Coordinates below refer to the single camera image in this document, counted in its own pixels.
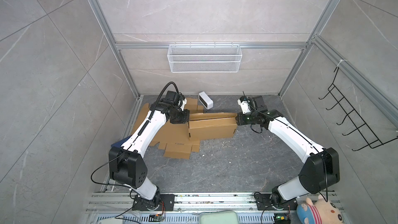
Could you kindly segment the cardboard box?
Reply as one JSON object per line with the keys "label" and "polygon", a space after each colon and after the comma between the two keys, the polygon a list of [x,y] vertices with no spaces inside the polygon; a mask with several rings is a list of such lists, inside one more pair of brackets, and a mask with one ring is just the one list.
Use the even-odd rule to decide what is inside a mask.
{"label": "cardboard box", "polygon": [[191,114],[188,124],[191,141],[232,138],[237,129],[236,113]]}

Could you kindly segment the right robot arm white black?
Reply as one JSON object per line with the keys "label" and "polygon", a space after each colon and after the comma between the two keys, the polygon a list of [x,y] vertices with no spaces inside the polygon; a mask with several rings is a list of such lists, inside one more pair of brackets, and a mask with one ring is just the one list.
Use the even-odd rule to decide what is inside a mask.
{"label": "right robot arm white black", "polygon": [[270,196],[271,207],[281,210],[300,196],[328,190],[340,181],[339,154],[333,148],[324,148],[295,128],[282,113],[269,110],[262,96],[241,96],[241,112],[236,116],[238,125],[259,125],[279,137],[303,162],[297,177],[274,189]]}

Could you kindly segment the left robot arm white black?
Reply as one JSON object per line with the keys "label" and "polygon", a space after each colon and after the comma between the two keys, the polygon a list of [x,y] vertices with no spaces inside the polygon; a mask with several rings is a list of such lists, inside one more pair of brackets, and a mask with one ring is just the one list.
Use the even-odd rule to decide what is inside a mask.
{"label": "left robot arm white black", "polygon": [[190,112],[185,109],[186,103],[182,93],[168,91],[164,98],[150,106],[137,130],[122,144],[113,145],[109,151],[110,178],[131,188],[149,210],[155,210],[159,206],[160,190],[147,178],[148,169],[143,157],[157,132],[168,121],[171,124],[188,122]]}

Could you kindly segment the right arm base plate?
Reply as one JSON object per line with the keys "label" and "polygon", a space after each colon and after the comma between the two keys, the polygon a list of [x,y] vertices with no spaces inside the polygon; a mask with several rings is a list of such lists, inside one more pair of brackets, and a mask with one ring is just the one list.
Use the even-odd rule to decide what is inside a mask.
{"label": "right arm base plate", "polygon": [[272,194],[261,194],[259,192],[255,192],[253,194],[255,199],[255,203],[257,205],[257,209],[261,211],[288,211],[288,210],[296,210],[298,204],[296,199],[291,199],[289,201],[284,200],[276,193]]}

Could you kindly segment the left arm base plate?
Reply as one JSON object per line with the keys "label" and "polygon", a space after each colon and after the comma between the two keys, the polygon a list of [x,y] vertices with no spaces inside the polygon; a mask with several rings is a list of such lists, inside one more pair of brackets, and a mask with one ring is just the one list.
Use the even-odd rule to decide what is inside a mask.
{"label": "left arm base plate", "polygon": [[134,211],[172,211],[175,204],[175,195],[160,194],[155,195],[152,200],[146,200],[139,196],[135,196],[133,208]]}

